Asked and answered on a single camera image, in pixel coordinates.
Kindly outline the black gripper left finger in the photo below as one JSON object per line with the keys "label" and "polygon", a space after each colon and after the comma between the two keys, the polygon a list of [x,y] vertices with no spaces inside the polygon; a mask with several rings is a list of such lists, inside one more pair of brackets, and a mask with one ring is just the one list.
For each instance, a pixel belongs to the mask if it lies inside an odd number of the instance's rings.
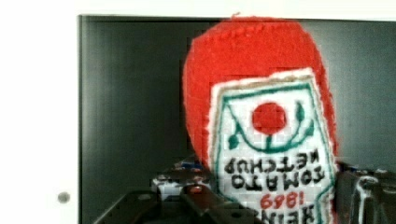
{"label": "black gripper left finger", "polygon": [[204,185],[184,187],[163,201],[160,192],[131,191],[93,224],[263,224],[256,213]]}

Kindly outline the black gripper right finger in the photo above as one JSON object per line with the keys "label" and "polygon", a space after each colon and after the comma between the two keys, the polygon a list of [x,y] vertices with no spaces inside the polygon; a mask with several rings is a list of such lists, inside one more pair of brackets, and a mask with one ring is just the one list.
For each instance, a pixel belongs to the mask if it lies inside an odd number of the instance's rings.
{"label": "black gripper right finger", "polygon": [[396,178],[384,169],[340,164],[336,177],[337,224],[396,224]]}

